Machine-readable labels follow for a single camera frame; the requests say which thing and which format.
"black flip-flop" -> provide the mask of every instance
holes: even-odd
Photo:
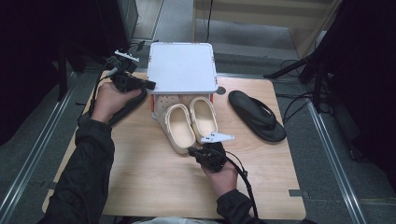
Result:
[[[119,111],[117,111],[115,114],[113,114],[113,117],[108,121],[108,125],[113,126],[117,122],[119,122],[121,119],[123,119],[127,114],[129,114],[131,111],[133,111],[135,108],[137,108],[145,99],[146,96],[148,95],[148,92],[146,89],[142,88],[142,92],[134,97],[133,99],[129,100],[126,104],[125,107],[121,108]],[[81,124],[87,120],[91,119],[90,113],[86,112],[83,115],[81,115],[78,118],[78,127],[81,126]]]
[[[280,142],[286,138],[286,131],[277,122],[274,112],[261,101],[242,91],[231,91],[228,100],[239,118],[261,139]]]

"table surface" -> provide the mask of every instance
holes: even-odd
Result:
[[[235,136],[234,140],[223,142],[223,145],[248,170],[247,178],[252,186],[259,217],[304,219],[302,197],[290,196],[289,192],[290,189],[299,189],[299,184],[287,138],[279,143],[261,140],[237,117],[227,98],[230,91],[243,91],[268,105],[281,122],[272,82],[218,77],[218,83],[227,91],[224,95],[214,95],[219,132]],[[200,165],[195,158],[179,155],[172,149],[150,111],[150,99],[147,98],[113,128],[116,152],[103,215],[220,218],[216,212],[217,196]],[[54,182],[58,182],[75,149],[74,138]],[[248,195],[240,176],[237,188]],[[43,203],[43,211],[47,209],[52,193],[53,190],[50,190]]]

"gray floor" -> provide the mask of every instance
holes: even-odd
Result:
[[[191,41],[192,1],[165,0],[154,39],[163,42]],[[196,40],[205,39],[204,21],[196,22]],[[259,25],[241,25],[237,23],[212,21],[208,43],[215,51],[216,67],[220,76],[223,73],[236,74],[239,77],[262,78],[279,70],[286,60],[298,59],[291,43],[288,30],[282,27]],[[142,61],[140,69],[147,68],[149,47],[137,52]],[[50,181],[56,174],[64,151],[76,128],[76,119],[82,110],[100,71],[100,66],[90,63],[84,74],[74,74],[76,79],[70,99],[57,126],[44,146],[40,160],[20,198],[16,198],[15,207],[7,223],[35,223],[42,216],[41,204],[47,194],[40,188],[43,181]],[[277,94],[298,95],[306,91],[293,72],[274,80]],[[54,88],[40,106],[22,124],[15,136],[0,147],[1,180],[0,195],[5,198],[8,189],[18,177],[19,171],[35,147],[35,140],[45,127],[53,108],[56,107],[58,89]],[[290,98],[277,97],[283,114]],[[290,111],[296,110],[304,100],[298,101]],[[331,115],[320,115],[326,125],[335,151],[342,163],[348,181],[358,199],[366,223],[396,223],[395,193],[391,189],[385,174],[370,162],[357,163],[348,155],[346,140],[341,134],[336,120]],[[296,113],[287,123],[290,152],[293,158],[300,188],[304,193],[304,205],[307,218],[317,223],[354,223],[347,209],[345,197],[339,188],[336,175],[329,162],[313,117],[308,109]],[[113,223],[114,217],[103,217],[100,223]],[[299,223],[291,220],[268,220],[269,223]]]

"right hand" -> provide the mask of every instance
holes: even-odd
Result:
[[[235,167],[227,161],[219,172],[213,172],[201,166],[204,173],[212,183],[212,187],[220,197],[221,195],[236,189],[236,181],[238,179],[238,172]]]

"pair of shoes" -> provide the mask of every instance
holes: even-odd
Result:
[[[239,118],[261,139],[280,142],[286,138],[286,131],[276,120],[274,112],[261,101],[242,91],[231,91],[228,100]]]
[[[154,114],[173,149],[186,154],[201,137],[216,132],[218,125],[212,103],[200,95],[159,95]]]

